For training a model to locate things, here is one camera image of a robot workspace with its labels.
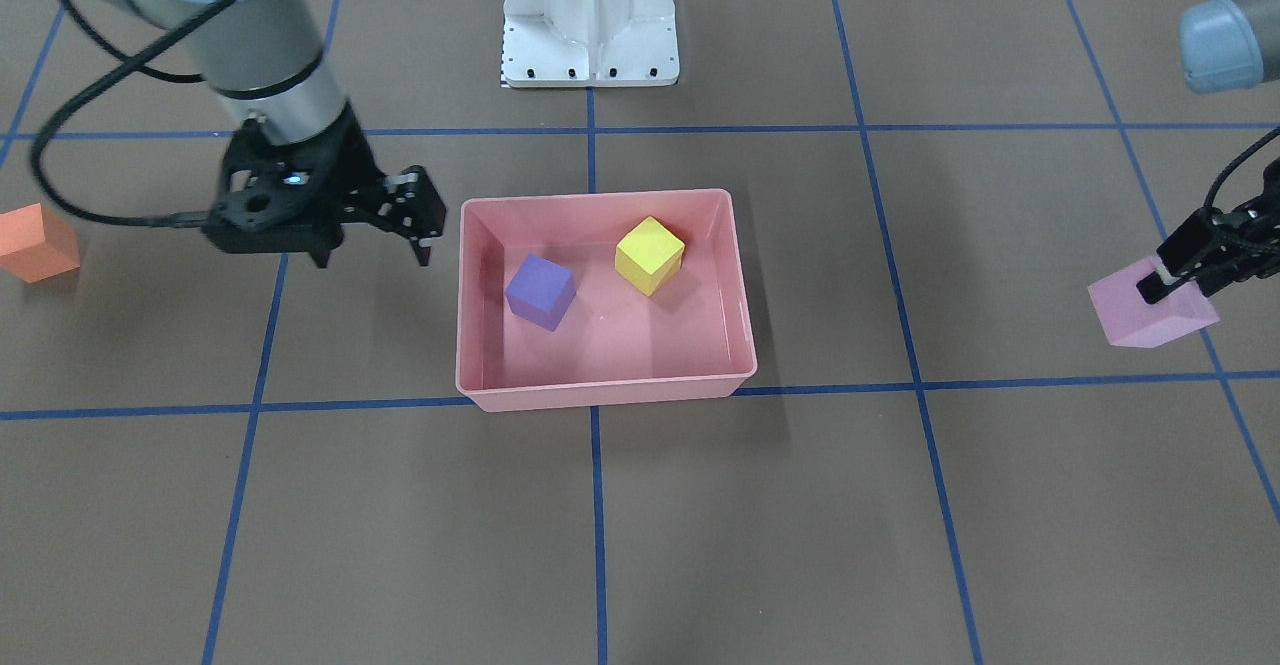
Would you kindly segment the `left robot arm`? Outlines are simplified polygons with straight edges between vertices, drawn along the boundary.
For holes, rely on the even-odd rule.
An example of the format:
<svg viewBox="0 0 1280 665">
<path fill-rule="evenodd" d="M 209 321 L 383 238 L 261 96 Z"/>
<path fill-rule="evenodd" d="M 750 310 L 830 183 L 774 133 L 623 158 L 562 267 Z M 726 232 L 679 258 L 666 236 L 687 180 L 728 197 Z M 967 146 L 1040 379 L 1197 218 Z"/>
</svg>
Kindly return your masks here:
<svg viewBox="0 0 1280 665">
<path fill-rule="evenodd" d="M 1181 72 L 1194 95 L 1254 88 L 1277 81 L 1279 0 L 1204 0 L 1179 23 Z M 1183 286 L 1216 295 L 1234 283 L 1276 276 L 1279 269 L 1279 164 L 1268 162 L 1262 188 L 1235 208 L 1219 208 L 1222 185 L 1263 147 L 1277 142 L 1271 128 L 1215 176 L 1196 208 L 1156 249 L 1156 263 L 1135 292 L 1147 304 L 1170 299 Z"/>
</svg>

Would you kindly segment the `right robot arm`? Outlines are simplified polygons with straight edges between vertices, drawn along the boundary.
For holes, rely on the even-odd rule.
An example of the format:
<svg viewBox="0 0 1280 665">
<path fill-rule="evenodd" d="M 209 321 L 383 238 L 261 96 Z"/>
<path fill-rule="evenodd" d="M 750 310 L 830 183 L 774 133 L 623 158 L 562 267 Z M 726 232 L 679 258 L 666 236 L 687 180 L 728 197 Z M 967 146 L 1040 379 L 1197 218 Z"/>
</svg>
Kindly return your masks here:
<svg viewBox="0 0 1280 665">
<path fill-rule="evenodd" d="M 447 208 L 424 168 L 393 176 L 375 162 L 305 0 L 59 0 L 81 32 L 116 61 L 52 113 L 28 168 L 55 208 L 114 228 L 198 229 L 228 254 L 303 252 L 324 269 L 347 224 L 406 240 L 426 267 Z M 118 217 L 72 203 L 44 159 L 58 132 L 134 74 L 201 83 L 236 130 L 209 208 Z"/>
</svg>

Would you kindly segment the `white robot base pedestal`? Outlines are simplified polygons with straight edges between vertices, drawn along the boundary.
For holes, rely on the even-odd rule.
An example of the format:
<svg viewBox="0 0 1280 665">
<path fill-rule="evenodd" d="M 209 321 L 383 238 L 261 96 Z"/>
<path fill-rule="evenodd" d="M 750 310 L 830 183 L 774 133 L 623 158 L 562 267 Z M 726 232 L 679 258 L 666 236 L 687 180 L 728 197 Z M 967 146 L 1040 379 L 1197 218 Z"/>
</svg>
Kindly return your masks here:
<svg viewBox="0 0 1280 665">
<path fill-rule="evenodd" d="M 680 81 L 676 0 L 504 0 L 508 88 L 640 88 Z"/>
</svg>

